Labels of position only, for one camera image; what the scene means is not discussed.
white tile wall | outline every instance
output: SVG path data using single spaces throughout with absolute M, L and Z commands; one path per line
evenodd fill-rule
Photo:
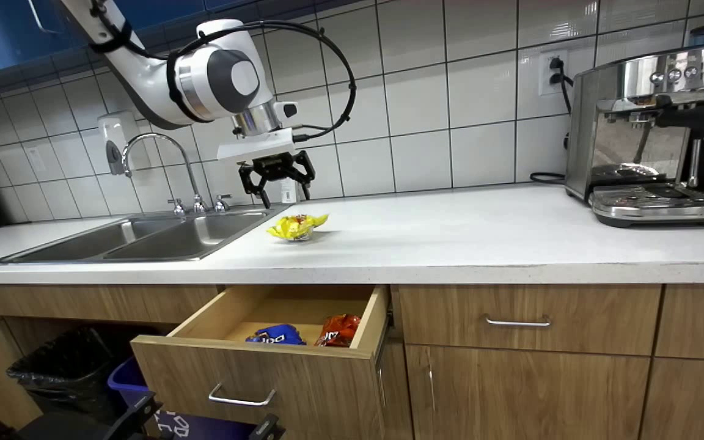
M 540 54 L 566 51 L 573 76 L 680 46 L 704 25 L 704 0 L 363 0 L 309 11 L 296 22 L 324 28 L 357 78 L 350 121 L 297 145 L 317 172 L 313 198 L 562 172 L 570 118 L 560 93 L 539 93 Z M 329 125 L 341 115 L 347 75 L 332 51 L 286 31 L 252 39 L 268 86 L 299 103 L 288 123 Z M 135 150 L 132 179 L 110 174 L 97 118 L 134 105 L 98 62 L 96 70 L 54 62 L 59 72 L 48 81 L 26 87 L 17 75 L 16 84 L 0 84 L 0 201 L 12 222 L 164 211 L 173 197 L 191 205 L 181 155 L 168 142 L 149 139 Z M 142 133 L 168 134 L 186 148 L 209 204 L 227 193 L 233 204 L 258 203 L 243 191 L 238 165 L 216 160 L 219 145 L 235 140 L 231 120 L 164 131 L 136 118 Z

wooden drawer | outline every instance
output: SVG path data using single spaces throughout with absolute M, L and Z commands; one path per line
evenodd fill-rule
M 667 286 L 656 355 L 704 359 L 704 284 Z
M 407 343 L 651 354 L 661 287 L 399 286 L 398 292 Z
M 217 292 L 213 285 L 0 285 L 0 315 L 181 323 Z
M 704 360 L 654 359 L 642 440 L 704 440 Z
M 386 287 L 227 287 L 167 337 L 140 336 L 132 348 L 148 388 L 170 410 L 248 423 L 274 413 L 288 431 L 380 438 L 376 362 L 388 300 Z M 342 313 L 361 317 L 352 346 L 314 347 L 325 318 Z M 245 342 L 281 323 L 308 345 Z
M 416 440 L 637 440 L 647 357 L 425 345 L 406 353 Z

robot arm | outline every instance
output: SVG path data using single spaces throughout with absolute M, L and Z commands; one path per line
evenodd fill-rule
M 92 1 L 98 5 L 96 12 Z M 101 14 L 117 30 L 126 30 L 125 17 L 113 0 L 61 3 L 86 33 L 92 47 L 104 48 L 115 40 Z M 199 25 L 197 31 L 212 34 L 241 25 L 238 20 L 213 20 Z M 143 47 L 134 33 L 123 34 L 124 39 Z M 277 109 L 282 107 L 274 101 L 265 82 L 262 61 L 246 31 L 227 34 L 179 56 L 174 64 L 173 97 L 167 80 L 168 62 L 164 59 L 140 55 L 123 45 L 101 55 L 107 58 L 137 109 L 157 127 L 172 130 L 193 122 L 234 117 L 241 134 L 256 136 L 281 125 Z

stainless steel sink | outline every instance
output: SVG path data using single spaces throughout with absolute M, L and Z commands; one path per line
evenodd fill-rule
M 157 262 L 201 259 L 284 211 L 236 209 L 176 217 L 135 215 L 0 258 L 4 264 Z

white countertop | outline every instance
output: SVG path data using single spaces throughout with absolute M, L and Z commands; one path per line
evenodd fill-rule
M 330 214 L 288 243 L 270 221 L 196 262 L 0 265 L 0 284 L 704 282 L 704 227 L 617 229 L 563 187 L 517 185 L 301 203 Z M 0 229 L 0 257 L 111 222 Z

